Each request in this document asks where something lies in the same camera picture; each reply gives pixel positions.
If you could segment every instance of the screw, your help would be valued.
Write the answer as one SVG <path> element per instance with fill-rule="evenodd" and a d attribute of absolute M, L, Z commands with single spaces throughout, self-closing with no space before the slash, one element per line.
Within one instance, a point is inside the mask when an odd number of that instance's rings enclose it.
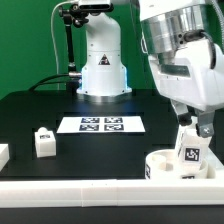
<path fill-rule="evenodd" d="M 210 129 L 209 128 L 204 128 L 204 133 L 209 134 L 210 133 Z"/>
<path fill-rule="evenodd" d="M 74 6 L 73 6 L 73 9 L 74 9 L 74 10 L 77 10 L 78 8 L 79 8 L 78 5 L 74 5 Z"/>

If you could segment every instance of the green backdrop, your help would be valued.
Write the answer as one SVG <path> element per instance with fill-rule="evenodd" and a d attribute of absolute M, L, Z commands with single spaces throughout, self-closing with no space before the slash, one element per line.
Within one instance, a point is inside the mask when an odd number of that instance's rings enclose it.
<path fill-rule="evenodd" d="M 27 90 L 40 79 L 56 74 L 50 18 L 54 6 L 59 2 L 61 1 L 1 0 L 0 99 L 13 91 Z M 220 42 L 218 21 L 211 8 L 208 15 L 211 18 L 211 34 L 215 41 Z M 137 89 L 154 88 L 147 57 L 140 52 L 138 12 L 134 10 L 131 16 L 130 6 L 117 6 L 109 16 L 116 19 L 121 26 L 122 62 L 128 68 L 128 85 Z M 65 73 L 67 47 L 64 25 L 58 15 L 54 21 L 60 72 Z M 85 29 L 74 28 L 73 33 L 75 61 L 78 69 L 81 69 L 86 60 Z"/>

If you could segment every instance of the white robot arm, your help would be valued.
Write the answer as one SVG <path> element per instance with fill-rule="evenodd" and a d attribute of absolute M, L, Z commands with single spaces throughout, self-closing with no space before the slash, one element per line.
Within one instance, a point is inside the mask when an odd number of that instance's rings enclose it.
<path fill-rule="evenodd" d="M 195 108 L 198 134 L 214 134 L 213 117 L 224 107 L 223 52 L 205 32 L 206 0 L 139 0 L 144 48 L 156 87 L 171 99 L 181 124 Z"/>

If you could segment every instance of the black tabletop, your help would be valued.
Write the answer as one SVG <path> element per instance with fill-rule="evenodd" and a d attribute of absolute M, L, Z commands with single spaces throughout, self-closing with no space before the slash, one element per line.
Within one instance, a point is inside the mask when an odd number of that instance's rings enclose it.
<path fill-rule="evenodd" d="M 65 116 L 141 116 L 145 133 L 57 134 Z M 211 149 L 224 158 L 224 113 L 216 112 Z M 56 157 L 37 158 L 34 132 L 52 130 Z M 143 179 L 148 153 L 173 148 L 178 123 L 168 99 L 155 90 L 137 90 L 113 104 L 77 100 L 66 91 L 14 92 L 0 101 L 0 143 L 8 143 L 5 180 Z M 223 223 L 223 206 L 0 209 L 4 223 Z"/>

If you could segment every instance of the printed marker sheet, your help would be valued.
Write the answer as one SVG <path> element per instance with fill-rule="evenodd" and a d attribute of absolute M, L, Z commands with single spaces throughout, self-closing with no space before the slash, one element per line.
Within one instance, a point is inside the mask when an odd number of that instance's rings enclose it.
<path fill-rule="evenodd" d="M 64 117 L 57 133 L 145 132 L 140 116 Z"/>

